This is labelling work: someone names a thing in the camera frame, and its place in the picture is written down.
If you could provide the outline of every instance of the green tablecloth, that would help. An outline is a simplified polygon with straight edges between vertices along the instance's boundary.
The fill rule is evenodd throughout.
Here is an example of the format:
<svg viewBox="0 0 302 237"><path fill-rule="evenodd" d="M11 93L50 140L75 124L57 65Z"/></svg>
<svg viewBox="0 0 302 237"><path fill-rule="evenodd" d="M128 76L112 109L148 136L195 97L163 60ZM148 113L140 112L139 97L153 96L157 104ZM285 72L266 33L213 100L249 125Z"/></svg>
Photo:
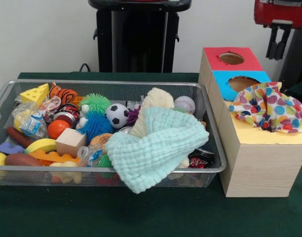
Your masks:
<svg viewBox="0 0 302 237"><path fill-rule="evenodd" d="M19 78L102 79L96 73L85 74ZM103 76L193 82L198 78L197 74ZM127 188L0 187L0 237L32 235L302 237L302 169L289 198L225 198L218 176L206 189L152 188L139 195Z"/></svg>

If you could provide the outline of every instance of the washcloth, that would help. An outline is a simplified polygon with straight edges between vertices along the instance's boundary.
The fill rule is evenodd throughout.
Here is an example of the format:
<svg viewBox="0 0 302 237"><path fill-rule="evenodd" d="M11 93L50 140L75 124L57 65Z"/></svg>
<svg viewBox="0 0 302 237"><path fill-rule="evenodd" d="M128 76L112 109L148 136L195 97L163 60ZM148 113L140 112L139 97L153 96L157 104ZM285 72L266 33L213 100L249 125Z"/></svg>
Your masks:
<svg viewBox="0 0 302 237"><path fill-rule="evenodd" d="M164 179L209 136L193 115L172 109L146 108L144 122L145 137L117 132L105 145L121 180L137 194Z"/></svg>
<svg viewBox="0 0 302 237"><path fill-rule="evenodd" d="M281 82L261 83L241 91L230 112L236 118L263 130L284 133L302 132L302 103L279 92Z"/></svg>
<svg viewBox="0 0 302 237"><path fill-rule="evenodd" d="M147 135L144 110L149 107L174 108L174 99L168 92L164 90L156 87L150 90L142 102L138 119L133 128L130 130L131 135L139 138Z"/></svg>

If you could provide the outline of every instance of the polka dot fabric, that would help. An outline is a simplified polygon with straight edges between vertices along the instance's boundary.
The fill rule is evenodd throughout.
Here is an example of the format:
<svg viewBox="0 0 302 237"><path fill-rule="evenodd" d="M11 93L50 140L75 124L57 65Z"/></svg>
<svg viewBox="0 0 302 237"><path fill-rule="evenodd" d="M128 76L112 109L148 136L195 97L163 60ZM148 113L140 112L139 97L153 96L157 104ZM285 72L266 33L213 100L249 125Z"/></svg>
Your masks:
<svg viewBox="0 0 302 237"><path fill-rule="evenodd" d="M230 112L238 112L236 118L254 127L271 132L302 132L302 103L279 92L281 82L253 85L241 91Z"/></svg>

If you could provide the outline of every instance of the metal basket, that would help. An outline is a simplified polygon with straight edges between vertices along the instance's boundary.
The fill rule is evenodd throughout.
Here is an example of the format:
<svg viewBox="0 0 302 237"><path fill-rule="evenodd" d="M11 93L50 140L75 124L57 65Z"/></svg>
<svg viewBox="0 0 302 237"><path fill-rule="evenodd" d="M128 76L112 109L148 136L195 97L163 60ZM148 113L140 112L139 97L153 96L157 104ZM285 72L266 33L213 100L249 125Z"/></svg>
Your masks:
<svg viewBox="0 0 302 237"><path fill-rule="evenodd" d="M14 80L6 83L0 91L0 144L8 141L16 144L6 133L6 128L13 125L13 102L21 92L49 83L52 80ZM176 169L163 179L158 187L207 187L218 172L226 167L226 158L220 141L217 126L212 114L205 88L196 83L160 83L160 82L123 82L123 81L78 81L57 80L57 85L78 92L79 96L99 93L113 103L125 104L127 100L140 101L153 87L169 92L173 98L189 96L196 103L195 117L207 122L206 130L210 133L204 149L216 154L216 162L207 169ZM75 184L52 183L51 172L82 173L82 182ZM47 166L0 166L0 185L27 186L125 186L113 168L87 167L47 167Z"/></svg>

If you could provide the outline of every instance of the light blue knitted cloth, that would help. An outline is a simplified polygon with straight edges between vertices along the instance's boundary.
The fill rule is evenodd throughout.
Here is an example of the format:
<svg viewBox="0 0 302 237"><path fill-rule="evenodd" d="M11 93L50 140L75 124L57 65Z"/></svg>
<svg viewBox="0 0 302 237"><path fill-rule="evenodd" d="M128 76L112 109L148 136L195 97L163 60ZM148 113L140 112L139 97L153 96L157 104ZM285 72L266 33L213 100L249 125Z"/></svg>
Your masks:
<svg viewBox="0 0 302 237"><path fill-rule="evenodd" d="M209 136L193 115L150 107L145 117L146 137L117 132L105 145L121 180L137 194L164 179Z"/></svg>

